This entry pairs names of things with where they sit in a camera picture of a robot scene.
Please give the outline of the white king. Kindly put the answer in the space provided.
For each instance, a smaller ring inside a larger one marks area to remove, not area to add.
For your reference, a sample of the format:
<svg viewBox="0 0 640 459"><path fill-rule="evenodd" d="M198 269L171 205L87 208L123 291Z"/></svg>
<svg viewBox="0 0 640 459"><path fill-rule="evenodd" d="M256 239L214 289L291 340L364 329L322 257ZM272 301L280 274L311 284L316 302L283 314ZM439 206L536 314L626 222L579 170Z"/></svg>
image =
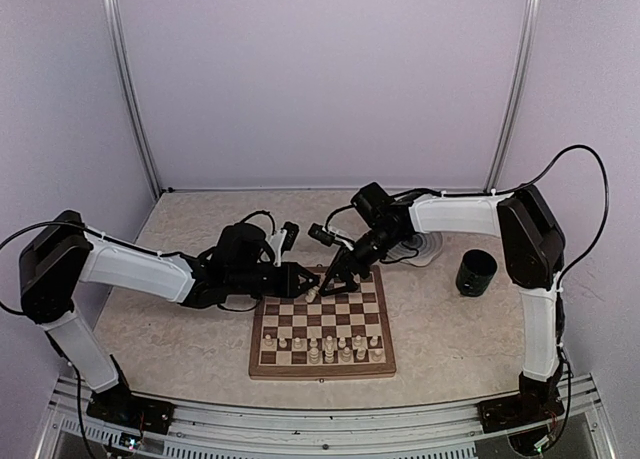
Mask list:
<svg viewBox="0 0 640 459"><path fill-rule="evenodd" d="M335 359L335 340L332 336L327 336L323 341L324 362L333 363Z"/></svg>

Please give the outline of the white bishop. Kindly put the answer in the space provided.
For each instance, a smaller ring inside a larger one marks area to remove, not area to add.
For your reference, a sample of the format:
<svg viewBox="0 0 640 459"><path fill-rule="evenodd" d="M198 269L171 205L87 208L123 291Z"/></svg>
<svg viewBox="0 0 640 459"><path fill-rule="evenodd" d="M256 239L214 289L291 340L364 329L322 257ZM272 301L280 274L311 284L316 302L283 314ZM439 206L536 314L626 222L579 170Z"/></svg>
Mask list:
<svg viewBox="0 0 640 459"><path fill-rule="evenodd" d="M352 361L352 351L349 347L340 350L340 360L342 363L350 363Z"/></svg>

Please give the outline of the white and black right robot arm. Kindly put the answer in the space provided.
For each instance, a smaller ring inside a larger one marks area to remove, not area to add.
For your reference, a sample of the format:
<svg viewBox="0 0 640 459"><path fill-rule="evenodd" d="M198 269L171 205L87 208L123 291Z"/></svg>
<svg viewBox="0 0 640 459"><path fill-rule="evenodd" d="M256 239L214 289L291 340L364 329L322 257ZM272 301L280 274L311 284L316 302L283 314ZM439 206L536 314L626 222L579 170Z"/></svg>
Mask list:
<svg viewBox="0 0 640 459"><path fill-rule="evenodd" d="M368 277L374 263L419 233L501 239L506 271L524 311L524 362L511 412L520 422L535 421L557 394L565 322L560 282L566 240L539 190L524 185L513 192L448 194L422 188L390 195L373 182L350 206L369 229L337 251L320 286L322 296L354 291L356 277Z"/></svg>

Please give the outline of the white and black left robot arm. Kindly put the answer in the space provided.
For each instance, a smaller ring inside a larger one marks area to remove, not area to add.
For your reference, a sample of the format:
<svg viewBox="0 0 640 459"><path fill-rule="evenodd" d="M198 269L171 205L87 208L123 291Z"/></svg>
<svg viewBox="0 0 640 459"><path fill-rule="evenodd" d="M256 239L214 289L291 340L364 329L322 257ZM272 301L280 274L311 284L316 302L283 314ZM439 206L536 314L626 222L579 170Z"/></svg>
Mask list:
<svg viewBox="0 0 640 459"><path fill-rule="evenodd" d="M38 235L19 257L21 315L39 325L74 366L102 409L121 424L133 422L140 403L73 302L79 283L97 283L160 297L191 309L224 308L230 296L295 299L320 279L286 262L299 232L287 222L266 233L241 220L196 256L163 253L110 237L66 210L36 225Z"/></svg>

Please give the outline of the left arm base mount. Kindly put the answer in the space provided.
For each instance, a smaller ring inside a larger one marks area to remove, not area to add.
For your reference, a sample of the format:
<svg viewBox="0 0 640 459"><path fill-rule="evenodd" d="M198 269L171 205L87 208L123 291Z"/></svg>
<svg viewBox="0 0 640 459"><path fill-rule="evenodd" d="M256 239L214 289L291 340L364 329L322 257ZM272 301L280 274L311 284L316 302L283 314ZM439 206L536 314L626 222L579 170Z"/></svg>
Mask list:
<svg viewBox="0 0 640 459"><path fill-rule="evenodd" d="M94 394L87 406L91 418L118 426L166 435L175 406L136 395Z"/></svg>

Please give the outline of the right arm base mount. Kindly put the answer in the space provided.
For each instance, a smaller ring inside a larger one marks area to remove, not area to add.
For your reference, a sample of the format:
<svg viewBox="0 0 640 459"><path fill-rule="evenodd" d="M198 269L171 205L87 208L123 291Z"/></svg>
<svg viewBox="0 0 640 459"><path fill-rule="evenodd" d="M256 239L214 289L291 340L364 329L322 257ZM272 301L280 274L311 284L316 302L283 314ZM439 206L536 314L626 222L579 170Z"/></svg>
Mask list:
<svg viewBox="0 0 640 459"><path fill-rule="evenodd" d="M530 394L514 394L481 401L478 412L485 434L513 429L561 416L565 410L559 397L541 403Z"/></svg>

